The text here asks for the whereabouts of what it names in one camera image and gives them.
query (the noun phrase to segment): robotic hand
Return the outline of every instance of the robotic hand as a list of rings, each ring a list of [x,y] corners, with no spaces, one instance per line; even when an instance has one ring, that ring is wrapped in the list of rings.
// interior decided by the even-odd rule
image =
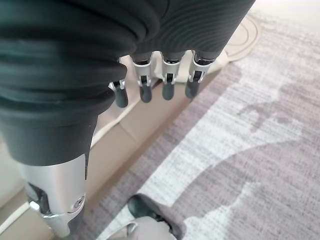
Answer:
[[[148,103],[152,52],[162,52],[170,100],[180,60],[193,50],[185,93],[194,98],[253,2],[0,0],[0,129],[30,207],[58,237],[70,235],[84,212],[98,115],[114,98],[128,104],[119,58],[131,55]]]

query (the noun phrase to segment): gray carpet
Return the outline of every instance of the gray carpet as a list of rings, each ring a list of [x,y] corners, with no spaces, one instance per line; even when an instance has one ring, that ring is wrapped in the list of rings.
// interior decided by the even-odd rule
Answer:
[[[105,194],[76,240],[105,240],[156,200],[184,240],[320,238],[320,35],[255,18],[263,33]]]

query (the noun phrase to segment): black fingertip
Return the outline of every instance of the black fingertip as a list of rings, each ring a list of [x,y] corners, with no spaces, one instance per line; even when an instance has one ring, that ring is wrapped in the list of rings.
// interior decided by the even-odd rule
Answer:
[[[140,98],[144,103],[149,103],[151,101],[152,91],[150,86],[142,85],[140,87]]]
[[[171,100],[175,94],[175,85],[171,83],[163,84],[162,96],[165,100]]]
[[[128,106],[128,95],[126,88],[121,89],[120,87],[115,88],[115,103],[119,108],[125,108]]]
[[[197,81],[187,81],[185,86],[185,95],[189,99],[194,99],[199,91],[200,83]]]

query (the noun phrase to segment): black shoe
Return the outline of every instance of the black shoe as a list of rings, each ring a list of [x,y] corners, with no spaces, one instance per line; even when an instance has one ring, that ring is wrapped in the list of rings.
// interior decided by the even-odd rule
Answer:
[[[144,194],[136,194],[133,195],[128,200],[128,208],[130,213],[137,219],[142,217],[150,217],[156,220],[157,222],[166,222],[170,230],[169,232],[177,239],[182,239],[182,231],[180,227],[166,218],[164,214],[161,212],[160,208],[157,204],[148,196]]]

